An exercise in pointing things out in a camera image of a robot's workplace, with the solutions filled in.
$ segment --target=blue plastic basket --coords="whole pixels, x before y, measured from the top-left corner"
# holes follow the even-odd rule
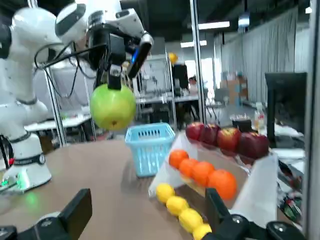
[[[126,132],[125,143],[131,148],[136,175],[156,175],[174,139],[175,132],[167,123],[130,127]]]

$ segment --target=red apple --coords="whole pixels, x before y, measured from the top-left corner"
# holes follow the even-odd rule
[[[193,122],[186,126],[185,134],[191,143],[196,143],[199,141],[201,133],[205,125],[202,122]]]
[[[244,132],[239,139],[237,150],[244,164],[253,164],[256,159],[269,153],[269,141],[266,136],[256,132]]]
[[[220,127],[215,124],[206,125],[200,135],[200,142],[207,149],[214,149],[218,146],[217,137]]]
[[[228,127],[219,131],[217,137],[218,147],[227,156],[235,156],[241,132],[238,128]]]

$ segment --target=chair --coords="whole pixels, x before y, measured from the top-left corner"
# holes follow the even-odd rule
[[[215,120],[217,120],[218,124],[220,124],[220,119],[219,119],[220,111],[219,111],[219,116],[217,116],[215,109],[226,108],[228,102],[229,102],[229,90],[227,88],[217,88],[214,91],[213,102],[208,106],[206,106],[207,109],[209,108],[212,109]]]
[[[204,88],[203,93],[204,93],[205,110],[208,111],[208,113],[209,113],[209,115],[210,115],[210,118],[212,118],[212,114],[211,114],[211,112],[209,111],[209,107],[208,107],[207,104],[206,104],[207,99],[208,99],[208,92],[209,92],[209,89],[208,89],[208,88]]]

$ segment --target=brown tabletop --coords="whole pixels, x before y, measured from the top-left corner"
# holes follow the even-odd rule
[[[49,183],[22,196],[0,198],[0,226],[29,228],[43,215],[60,211],[82,188],[90,188],[93,215],[81,240],[192,239],[165,206],[150,200],[151,178],[137,179],[123,140],[75,144],[46,156]]]

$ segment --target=yellow lemon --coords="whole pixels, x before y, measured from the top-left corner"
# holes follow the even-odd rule
[[[179,215],[179,222],[188,233],[192,233],[197,227],[204,224],[200,214],[192,208],[182,211]]]
[[[201,240],[207,233],[212,233],[209,224],[202,224],[198,226],[192,233],[194,240]]]
[[[160,183],[155,189],[156,198],[161,203],[166,203],[168,199],[175,195],[175,190],[168,183]]]
[[[183,197],[171,196],[168,201],[166,201],[166,208],[172,215],[179,216],[183,210],[189,208],[189,204]]]

